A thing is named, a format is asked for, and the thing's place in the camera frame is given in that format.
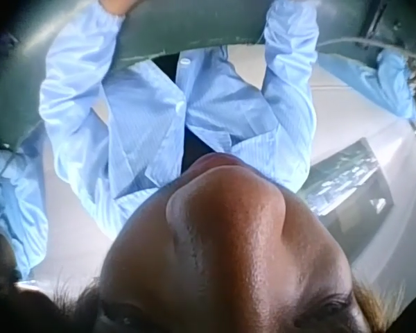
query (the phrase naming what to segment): person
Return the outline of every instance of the person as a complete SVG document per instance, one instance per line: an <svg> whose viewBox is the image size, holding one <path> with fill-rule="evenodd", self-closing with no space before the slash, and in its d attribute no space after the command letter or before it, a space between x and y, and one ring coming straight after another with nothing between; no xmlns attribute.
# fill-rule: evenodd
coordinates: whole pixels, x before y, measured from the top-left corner
<svg viewBox="0 0 416 333"><path fill-rule="evenodd" d="M384 332L393 317L296 196L316 126L316 4L271 4L262 89L226 46L108 73L138 5L91 3L46 57L56 173L114 240L95 283L60 302L65 317L81 332Z"/></svg>
<svg viewBox="0 0 416 333"><path fill-rule="evenodd" d="M33 268L46 256L48 220L44 198L42 149L38 126L14 154L0 148L0 251L7 271L29 283Z"/></svg>
<svg viewBox="0 0 416 333"><path fill-rule="evenodd" d="M384 49L377 57L377 68L326 53L319 53L318 64L379 107L416 121L416 61Z"/></svg>

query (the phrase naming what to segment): shirt button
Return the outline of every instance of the shirt button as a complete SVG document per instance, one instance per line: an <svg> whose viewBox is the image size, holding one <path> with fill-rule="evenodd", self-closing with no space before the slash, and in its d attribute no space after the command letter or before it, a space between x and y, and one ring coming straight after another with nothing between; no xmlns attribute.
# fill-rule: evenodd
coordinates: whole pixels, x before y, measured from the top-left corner
<svg viewBox="0 0 416 333"><path fill-rule="evenodd" d="M184 66L188 66L189 64L191 64L191 60L188 58L182 58L180 59L180 64Z"/></svg>

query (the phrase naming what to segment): nose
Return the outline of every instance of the nose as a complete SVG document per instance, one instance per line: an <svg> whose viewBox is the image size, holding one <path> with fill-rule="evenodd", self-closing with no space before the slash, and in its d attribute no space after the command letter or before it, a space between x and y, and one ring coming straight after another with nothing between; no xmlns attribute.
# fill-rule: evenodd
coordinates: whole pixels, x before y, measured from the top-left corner
<svg viewBox="0 0 416 333"><path fill-rule="evenodd" d="M280 190L237 164L210 169L173 194L166 218L197 331L271 332L272 261L284 216Z"/></svg>

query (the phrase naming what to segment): window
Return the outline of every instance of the window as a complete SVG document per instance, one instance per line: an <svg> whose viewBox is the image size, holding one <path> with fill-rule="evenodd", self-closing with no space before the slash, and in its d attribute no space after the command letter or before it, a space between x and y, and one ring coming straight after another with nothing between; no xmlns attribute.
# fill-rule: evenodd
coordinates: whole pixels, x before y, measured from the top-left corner
<svg viewBox="0 0 416 333"><path fill-rule="evenodd" d="M370 242L393 206L379 163L364 139L312 166L300 196L350 261Z"/></svg>

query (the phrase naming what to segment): skin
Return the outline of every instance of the skin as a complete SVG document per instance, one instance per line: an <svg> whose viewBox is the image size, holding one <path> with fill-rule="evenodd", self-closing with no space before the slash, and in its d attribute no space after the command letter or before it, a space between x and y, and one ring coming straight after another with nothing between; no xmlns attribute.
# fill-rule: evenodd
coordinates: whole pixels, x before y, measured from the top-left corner
<svg viewBox="0 0 416 333"><path fill-rule="evenodd" d="M286 332L347 295L359 313L349 263L308 206L218 153L132 215L100 295L106 317L136 332Z"/></svg>

